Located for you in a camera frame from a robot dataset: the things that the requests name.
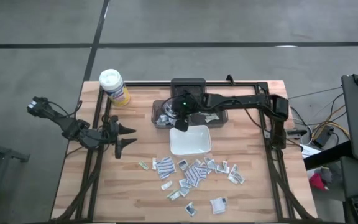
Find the concrete floor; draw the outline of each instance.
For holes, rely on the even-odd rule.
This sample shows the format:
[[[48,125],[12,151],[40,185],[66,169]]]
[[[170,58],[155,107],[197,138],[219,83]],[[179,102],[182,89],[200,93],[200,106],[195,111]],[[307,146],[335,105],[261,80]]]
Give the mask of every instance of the concrete floor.
[[[92,43],[103,0],[0,0],[0,44]],[[101,42],[358,41],[358,0],[111,0]],[[46,96],[73,111],[90,49],[0,49],[0,144],[31,154],[12,162],[0,194],[0,223],[48,220],[67,141],[25,107]],[[99,49],[90,80],[119,70],[125,80],[203,77],[284,80],[289,96],[341,85],[358,73],[358,47]],[[341,90],[290,101],[309,123],[322,121]],[[343,100],[336,103],[336,108]],[[347,127],[346,118],[339,124]],[[341,140],[344,136],[338,132]],[[319,217],[343,221],[341,191],[314,191]]]

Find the wooden tabletop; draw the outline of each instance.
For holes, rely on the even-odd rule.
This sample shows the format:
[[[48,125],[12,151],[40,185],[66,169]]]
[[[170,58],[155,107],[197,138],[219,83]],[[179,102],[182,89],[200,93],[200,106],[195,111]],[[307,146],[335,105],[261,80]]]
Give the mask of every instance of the wooden tabletop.
[[[283,81],[267,81],[271,94],[287,97]],[[77,113],[78,119],[92,123],[99,90],[98,82],[85,82],[81,92],[83,105]],[[170,154],[169,129],[157,129],[151,123],[152,103],[170,96],[168,87],[130,87],[131,102],[122,107],[111,109],[110,115],[118,115],[119,121],[136,133],[121,137],[137,138],[124,148],[121,159],[114,158],[114,146],[103,156],[98,196],[94,213],[96,222],[255,222],[277,221],[273,194],[267,167],[265,148],[261,130],[251,122],[244,110],[229,110],[229,121],[221,128],[211,128],[212,150],[201,156],[177,157]],[[231,95],[253,95],[251,87],[208,87],[208,93]],[[101,113],[104,113],[104,97]],[[259,123],[257,110],[249,110]],[[286,128],[293,127],[290,119]],[[71,142],[68,152],[78,148]],[[317,217],[313,197],[306,176],[305,165],[300,149],[287,146],[283,151],[291,191],[307,211]],[[143,170],[139,161],[152,167],[152,158],[161,159],[172,156],[174,161],[185,158],[189,163],[204,156],[213,158],[217,163],[228,161],[229,166],[238,165],[239,172],[246,178],[242,185],[235,185],[225,174],[212,172],[198,188],[192,188],[185,197],[169,201],[165,197],[174,189],[179,189],[178,181],[183,173],[177,173],[166,180],[160,180],[156,171]],[[74,199],[81,185],[86,150],[71,154],[64,163],[56,196],[52,218],[58,217]],[[173,185],[162,190],[160,186],[168,180]],[[89,194],[85,200],[84,212],[88,211]],[[213,215],[209,200],[227,198],[226,212]],[[284,196],[281,193],[283,209]],[[197,214],[190,217],[185,206],[193,202]]]

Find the small packet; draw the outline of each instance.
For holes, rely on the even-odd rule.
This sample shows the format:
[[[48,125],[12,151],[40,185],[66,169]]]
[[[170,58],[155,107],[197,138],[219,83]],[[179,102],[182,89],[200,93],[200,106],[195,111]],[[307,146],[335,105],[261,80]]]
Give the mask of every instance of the small packet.
[[[226,201],[226,199],[223,200],[221,197],[210,200],[212,205],[212,214],[216,215],[226,211],[226,204],[224,201]]]
[[[206,163],[206,165],[208,166],[209,169],[216,170],[215,160],[211,159]]]
[[[201,161],[198,159],[195,159],[194,162],[191,164],[191,166],[199,166],[201,164]]]
[[[223,171],[225,174],[229,174],[230,173],[230,167],[226,167],[226,169]]]
[[[195,187],[198,187],[198,184],[200,183],[200,180],[196,180],[196,183],[194,184]]]
[[[165,126],[165,125],[167,125],[167,123],[169,123],[168,116],[165,115],[165,114],[161,114],[156,123],[157,123],[157,125],[159,125],[159,126]]]
[[[190,192],[190,189],[188,189],[187,187],[181,187],[179,190],[179,193],[183,196],[186,197],[186,195]]]
[[[191,184],[187,182],[187,179],[179,180],[180,187],[191,188]]]
[[[194,173],[194,175],[196,176],[196,178],[197,179],[200,179],[200,174],[198,173],[198,170],[197,170],[197,168],[195,167],[195,166],[192,166],[191,168],[190,168],[190,170]]]
[[[171,186],[172,186],[172,181],[170,180],[170,181],[168,181],[167,183],[161,185],[161,189],[162,189],[162,190],[167,190],[167,189],[168,189],[169,187],[171,187]]]
[[[157,158],[153,158],[152,159],[152,170],[156,170],[157,169]]]
[[[181,196],[181,193],[179,190],[177,190],[175,193],[173,193],[170,197],[169,197],[169,200],[175,200],[177,199],[178,197]]]
[[[178,162],[178,166],[181,170],[185,170],[189,164],[187,163],[186,159],[181,160]]]
[[[196,215],[197,211],[193,207],[193,202],[190,202],[188,205],[186,205],[185,210],[191,217]]]
[[[238,180],[234,177],[234,174],[237,173],[237,170],[238,170],[237,164],[234,164],[233,168],[231,169],[231,171],[230,171],[230,173],[229,173],[229,175],[227,177],[233,184],[238,184],[239,183]]]
[[[143,169],[145,169],[145,170],[148,170],[149,169],[149,167],[146,165],[146,163],[144,163],[143,161],[140,161],[139,162],[139,165],[141,166],[141,167],[143,167]]]
[[[216,170],[215,170],[215,173],[219,174],[219,173],[224,173],[224,169],[223,167],[221,167],[221,165],[216,165]]]
[[[185,172],[185,176],[189,184],[196,182],[196,176],[190,171],[190,169]]]
[[[227,169],[227,161],[222,161],[223,170]]]
[[[244,181],[246,181],[239,173],[235,173],[234,177],[240,182],[240,184],[243,184]]]
[[[165,167],[159,167],[157,172],[158,172],[158,174],[163,174],[166,172],[173,173],[175,171],[176,170],[175,170],[174,166],[165,166]]]
[[[177,191],[178,191],[178,190],[172,190],[172,192],[167,195],[167,198],[170,198],[170,197],[171,197],[174,193],[176,193]]]
[[[165,179],[165,178],[167,178],[167,177],[169,177],[169,175],[171,175],[171,173],[163,173],[163,174],[160,174],[160,179]]]
[[[208,157],[204,157],[204,161],[207,164],[209,161],[211,161],[212,159],[208,158]]]

